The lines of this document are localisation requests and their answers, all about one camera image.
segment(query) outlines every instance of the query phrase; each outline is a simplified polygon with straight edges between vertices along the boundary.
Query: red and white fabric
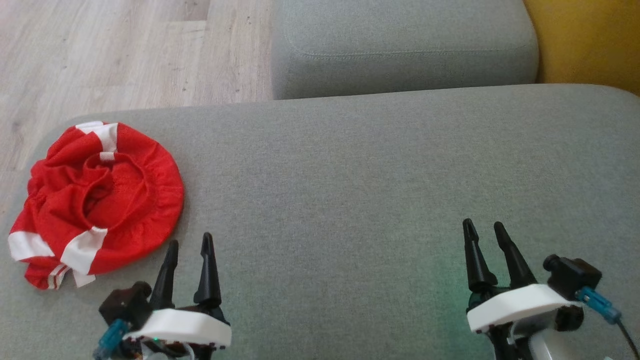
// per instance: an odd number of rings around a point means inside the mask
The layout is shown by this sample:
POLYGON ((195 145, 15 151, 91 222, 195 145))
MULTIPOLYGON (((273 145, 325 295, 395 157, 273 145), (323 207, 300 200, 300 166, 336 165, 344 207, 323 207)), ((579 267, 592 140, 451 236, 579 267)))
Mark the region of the red and white fabric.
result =
POLYGON ((69 270, 82 286, 146 256, 169 237, 184 199, 164 147, 100 121, 67 129, 33 166, 27 188, 9 249, 43 290, 59 288, 69 270))

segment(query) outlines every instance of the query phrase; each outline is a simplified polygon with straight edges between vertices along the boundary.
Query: blue connector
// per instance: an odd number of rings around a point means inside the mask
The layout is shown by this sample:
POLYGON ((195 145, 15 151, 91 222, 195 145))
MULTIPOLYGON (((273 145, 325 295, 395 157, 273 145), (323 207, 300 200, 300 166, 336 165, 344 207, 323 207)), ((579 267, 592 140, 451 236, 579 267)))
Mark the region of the blue connector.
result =
POLYGON ((575 294, 575 297, 587 304, 591 309, 594 309, 598 314, 604 317, 604 320, 611 325, 615 325, 622 313, 618 311, 615 307, 611 306, 611 301, 605 299, 604 296, 597 293, 594 289, 585 286, 580 291, 575 294))
POLYGON ((106 360, 111 357, 113 351, 122 341, 124 334, 129 332, 129 326, 121 319, 111 323, 111 326, 98 341, 98 348, 93 351, 94 360, 106 360))

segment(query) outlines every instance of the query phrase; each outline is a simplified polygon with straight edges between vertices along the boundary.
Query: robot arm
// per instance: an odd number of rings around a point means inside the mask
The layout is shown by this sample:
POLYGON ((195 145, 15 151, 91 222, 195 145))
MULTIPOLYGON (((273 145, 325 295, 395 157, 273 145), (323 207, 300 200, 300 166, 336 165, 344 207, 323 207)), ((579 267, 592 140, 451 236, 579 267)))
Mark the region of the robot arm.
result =
POLYGON ((114 290, 100 306, 109 329, 93 353, 101 359, 146 359, 164 354, 168 359, 210 360, 217 349, 231 345, 231 326, 220 304, 220 283, 211 234, 202 238, 204 259, 195 305, 175 308, 173 273, 178 263, 178 242, 172 240, 156 285, 136 282, 114 290))
POLYGON ((610 324, 618 324, 636 359, 636 346, 620 321, 621 313, 595 291, 602 273, 582 259, 549 256, 547 284, 538 284, 522 254, 500 222, 494 225, 500 249, 506 258, 511 283, 498 287, 484 261, 471 219, 463 222, 468 286, 472 294, 467 308, 471 331, 486 334, 496 360, 570 360, 571 351, 557 332, 577 330, 586 304, 610 324))

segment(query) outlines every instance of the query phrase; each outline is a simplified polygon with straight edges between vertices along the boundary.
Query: white stripe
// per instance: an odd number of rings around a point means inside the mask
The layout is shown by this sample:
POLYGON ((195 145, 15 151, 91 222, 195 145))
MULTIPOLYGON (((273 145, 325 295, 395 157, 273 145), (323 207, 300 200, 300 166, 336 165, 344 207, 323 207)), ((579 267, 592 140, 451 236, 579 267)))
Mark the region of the white stripe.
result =
POLYGON ((95 275, 84 275, 74 270, 74 279, 76 280, 76 288, 79 288, 95 281, 95 275))
POLYGON ((111 151, 102 151, 100 153, 101 161, 116 161, 116 156, 111 151))
POLYGON ((102 121, 89 121, 76 125, 76 129, 82 130, 83 133, 88 134, 91 133, 94 129, 103 125, 104 123, 102 121))
POLYGON ((101 121, 85 122, 76 125, 76 129, 85 134, 95 133, 102 143, 102 151, 116 152, 118 150, 118 123, 104 124, 101 121))
POLYGON ((107 229, 95 226, 91 230, 83 232, 67 244, 60 261, 80 274, 88 274, 96 253, 102 247, 105 236, 107 236, 107 229))
POLYGON ((34 256, 54 256, 51 248, 39 234, 28 231, 16 231, 9 234, 9 252, 16 261, 34 256))
POLYGON ((58 274, 58 272, 60 270, 62 270, 62 268, 65 267, 64 264, 60 264, 58 266, 56 266, 55 269, 53 269, 53 271, 51 273, 49 273, 49 276, 47 278, 47 283, 49 284, 49 289, 55 289, 56 288, 56 284, 53 282, 53 279, 56 278, 56 275, 58 274))
POLYGON ((70 269, 69 266, 65 266, 65 268, 60 272, 60 274, 58 274, 58 276, 56 276, 56 283, 58 284, 57 288, 60 288, 60 285, 62 284, 62 280, 64 280, 65 275, 67 274, 69 269, 70 269))

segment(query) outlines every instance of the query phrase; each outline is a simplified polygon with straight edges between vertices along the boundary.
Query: gray fabric upholstery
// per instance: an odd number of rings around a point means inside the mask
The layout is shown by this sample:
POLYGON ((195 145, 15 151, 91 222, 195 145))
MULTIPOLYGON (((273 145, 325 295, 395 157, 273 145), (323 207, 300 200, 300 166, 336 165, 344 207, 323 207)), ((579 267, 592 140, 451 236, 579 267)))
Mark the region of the gray fabric upholstery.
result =
MULTIPOLYGON (((639 114, 640 99, 621 90, 523 85, 128 111, 68 125, 124 122, 173 154, 186 187, 173 299, 190 303, 200 239, 212 232, 234 329, 216 359, 491 359, 465 318, 465 217, 502 284, 496 220, 539 281, 551 253, 601 269, 599 288, 640 335, 639 114)), ((166 249, 86 287, 67 279, 41 292, 0 243, 3 359, 87 359, 105 329, 99 304, 114 288, 153 283, 166 249)), ((578 358, 629 356, 594 313, 566 337, 578 358)))
POLYGON ((277 99, 532 83, 522 0, 276 0, 277 99))

